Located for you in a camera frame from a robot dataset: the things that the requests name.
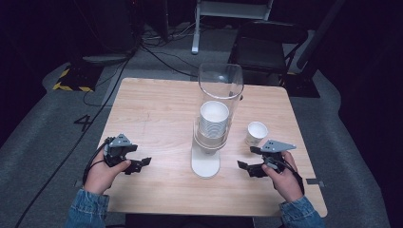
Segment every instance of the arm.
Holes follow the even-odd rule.
[[[284,151],[281,154],[297,171],[297,166],[291,153]],[[297,180],[290,170],[285,169],[281,174],[278,174],[265,164],[261,168],[273,180],[279,194],[285,199],[285,202],[279,205],[281,219],[285,227],[325,227],[322,218],[311,202],[302,195]]]
[[[92,162],[84,189],[78,191],[68,210],[65,227],[105,227],[109,196],[105,196],[104,191],[120,172],[127,169],[130,160],[109,167],[103,159],[104,150],[101,150]]]

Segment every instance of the black chair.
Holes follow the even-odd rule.
[[[280,85],[297,49],[307,38],[308,31],[296,24],[251,21],[239,28],[228,63],[240,65],[243,70],[267,73],[267,78],[275,73]],[[287,54],[285,44],[291,45]]]

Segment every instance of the glass cylinder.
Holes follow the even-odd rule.
[[[225,146],[241,99],[242,69],[230,64],[201,64],[199,86],[194,140],[205,153],[215,153]]]

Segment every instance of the table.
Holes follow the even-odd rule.
[[[249,178],[237,161],[262,163],[244,142],[246,127],[259,121],[267,139],[293,143],[299,174],[314,179],[304,141],[287,92],[282,87],[246,85],[243,100],[221,150],[221,169],[204,180],[191,168],[197,82],[125,78],[110,111],[102,139],[124,133],[138,145],[129,159],[151,157],[141,173],[119,174],[110,189],[108,211],[123,213],[277,217],[283,198],[269,178]],[[304,180],[306,196],[322,217],[326,205],[317,184]]]
[[[195,33],[193,34],[192,54],[199,53],[200,20],[204,16],[237,17],[247,19],[268,20],[273,0],[265,5],[249,5],[227,2],[209,2],[198,0],[196,5]]]

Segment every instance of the denim sleeve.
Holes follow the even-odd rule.
[[[105,227],[108,203],[109,196],[80,189],[68,210],[65,227]]]
[[[287,228],[325,227],[319,213],[306,197],[279,205],[282,222]]]

